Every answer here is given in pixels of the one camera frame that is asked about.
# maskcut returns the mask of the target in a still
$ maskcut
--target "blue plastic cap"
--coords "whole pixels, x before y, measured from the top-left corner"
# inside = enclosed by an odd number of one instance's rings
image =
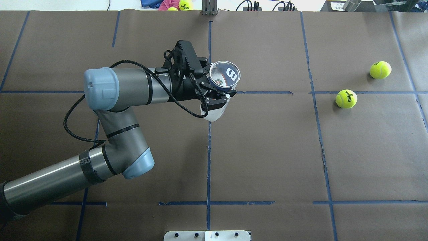
[[[147,150],[132,165],[122,172],[122,175],[125,179],[136,178],[150,171],[154,165],[155,161],[153,160],[150,148],[147,148]]]
[[[111,68],[85,71],[85,96],[89,108],[110,110],[119,98],[119,79]]]

